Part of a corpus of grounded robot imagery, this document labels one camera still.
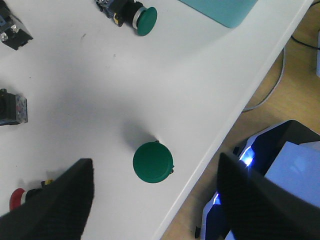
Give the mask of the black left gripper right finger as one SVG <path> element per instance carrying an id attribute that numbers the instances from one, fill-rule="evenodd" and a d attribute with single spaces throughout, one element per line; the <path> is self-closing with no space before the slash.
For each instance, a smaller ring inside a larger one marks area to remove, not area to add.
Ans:
<path id="1" fill-rule="evenodd" d="M 232 153 L 219 155 L 217 192 L 236 240 L 318 240 L 320 209 L 276 185 Z"/>

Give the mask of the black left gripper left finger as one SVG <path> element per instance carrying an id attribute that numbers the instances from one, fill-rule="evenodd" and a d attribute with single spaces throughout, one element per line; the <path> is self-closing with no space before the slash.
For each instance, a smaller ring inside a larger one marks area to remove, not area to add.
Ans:
<path id="1" fill-rule="evenodd" d="M 2 240 L 79 240 L 94 199 L 90 158 L 74 163 L 40 193 L 0 218 Z"/>

